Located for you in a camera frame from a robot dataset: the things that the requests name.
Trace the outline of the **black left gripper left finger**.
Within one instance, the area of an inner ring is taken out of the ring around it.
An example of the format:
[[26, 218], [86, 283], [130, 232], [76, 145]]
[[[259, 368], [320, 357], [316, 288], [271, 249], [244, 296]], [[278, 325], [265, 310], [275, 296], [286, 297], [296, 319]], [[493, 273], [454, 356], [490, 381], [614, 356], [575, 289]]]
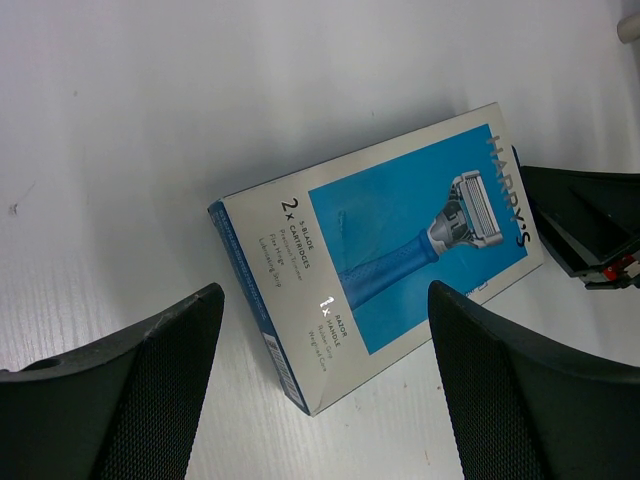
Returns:
[[212, 283], [99, 340], [2, 370], [2, 478], [184, 478], [224, 299]]

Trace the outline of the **blue Harry's razor box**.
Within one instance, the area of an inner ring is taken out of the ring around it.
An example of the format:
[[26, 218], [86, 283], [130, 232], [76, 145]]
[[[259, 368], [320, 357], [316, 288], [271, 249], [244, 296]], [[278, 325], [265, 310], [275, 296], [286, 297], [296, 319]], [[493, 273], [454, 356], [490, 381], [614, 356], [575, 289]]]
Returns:
[[481, 304], [544, 260], [496, 103], [208, 212], [282, 389], [309, 416], [429, 341], [431, 283]]

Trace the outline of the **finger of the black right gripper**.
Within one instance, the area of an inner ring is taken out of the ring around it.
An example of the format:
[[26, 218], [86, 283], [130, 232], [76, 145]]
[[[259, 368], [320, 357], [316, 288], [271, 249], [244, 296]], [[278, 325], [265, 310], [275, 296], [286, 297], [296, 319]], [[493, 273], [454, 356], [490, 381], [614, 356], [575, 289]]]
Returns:
[[639, 175], [520, 168], [543, 245], [588, 290], [639, 286]]

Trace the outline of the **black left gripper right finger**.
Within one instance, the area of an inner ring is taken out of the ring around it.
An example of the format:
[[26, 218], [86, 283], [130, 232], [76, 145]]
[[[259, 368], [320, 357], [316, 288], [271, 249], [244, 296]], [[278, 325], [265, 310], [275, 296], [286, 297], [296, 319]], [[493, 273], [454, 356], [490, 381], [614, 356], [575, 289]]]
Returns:
[[638, 478], [637, 367], [561, 344], [440, 281], [428, 316], [465, 478]]

